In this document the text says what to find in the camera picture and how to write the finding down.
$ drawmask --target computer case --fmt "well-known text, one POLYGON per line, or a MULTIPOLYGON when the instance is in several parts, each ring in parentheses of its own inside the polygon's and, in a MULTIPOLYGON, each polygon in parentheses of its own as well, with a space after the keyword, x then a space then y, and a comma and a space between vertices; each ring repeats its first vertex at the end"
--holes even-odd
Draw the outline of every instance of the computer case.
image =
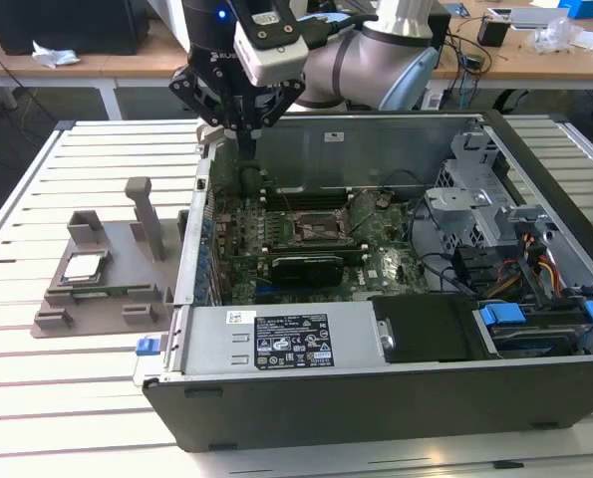
POLYGON ((52 50, 134 55, 148 34, 147 0, 0 0, 0 45, 28 55, 52 50))

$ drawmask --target black box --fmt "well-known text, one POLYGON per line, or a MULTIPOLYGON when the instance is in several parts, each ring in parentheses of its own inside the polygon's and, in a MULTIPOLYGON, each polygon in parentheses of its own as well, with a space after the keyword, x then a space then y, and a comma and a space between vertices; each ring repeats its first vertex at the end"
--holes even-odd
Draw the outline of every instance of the black box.
POLYGON ((0 0, 0 45, 28 55, 51 50, 134 55, 148 35, 147 0, 0 0))
POLYGON ((506 21, 483 18, 482 25, 477 32, 477 43, 483 47, 501 47, 510 25, 506 21))
POLYGON ((432 39, 433 47, 442 53, 443 45, 445 44, 446 31, 448 24, 451 21, 451 13, 440 3, 434 0, 432 11, 429 14, 429 27, 434 32, 432 39))

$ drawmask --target white sticker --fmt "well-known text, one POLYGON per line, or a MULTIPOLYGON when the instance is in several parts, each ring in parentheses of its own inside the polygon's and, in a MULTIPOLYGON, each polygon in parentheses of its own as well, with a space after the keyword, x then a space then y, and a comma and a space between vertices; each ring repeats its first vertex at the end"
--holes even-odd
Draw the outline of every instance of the white sticker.
POLYGON ((345 140, 345 134, 343 132, 326 132, 325 142, 343 142, 345 140))
POLYGON ((278 15, 274 12, 259 13, 258 15, 252 15, 252 19, 256 25, 271 25, 278 23, 278 15))
POLYGON ((229 325, 253 324, 256 311, 227 311, 225 322, 229 325))

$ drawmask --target white plastic bag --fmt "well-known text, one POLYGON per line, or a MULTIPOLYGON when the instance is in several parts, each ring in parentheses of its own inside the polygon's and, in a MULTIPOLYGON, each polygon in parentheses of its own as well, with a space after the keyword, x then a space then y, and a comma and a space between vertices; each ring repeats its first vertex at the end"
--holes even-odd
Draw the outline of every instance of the white plastic bag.
POLYGON ((560 17, 548 24, 546 29, 538 28, 531 33, 526 42, 537 53, 552 53, 573 48, 571 42, 584 31, 574 25, 567 17, 560 17))

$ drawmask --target black cover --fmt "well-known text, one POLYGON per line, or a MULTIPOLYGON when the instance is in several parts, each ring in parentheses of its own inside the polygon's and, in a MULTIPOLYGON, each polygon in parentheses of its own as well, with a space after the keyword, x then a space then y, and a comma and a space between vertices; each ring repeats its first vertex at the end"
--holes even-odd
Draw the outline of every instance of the black cover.
POLYGON ((28 55, 52 50, 134 55, 148 34, 147 0, 0 0, 0 44, 28 55))
POLYGON ((471 311, 476 302, 462 294, 377 296, 376 320, 389 324, 394 347, 389 363, 490 359, 471 311))

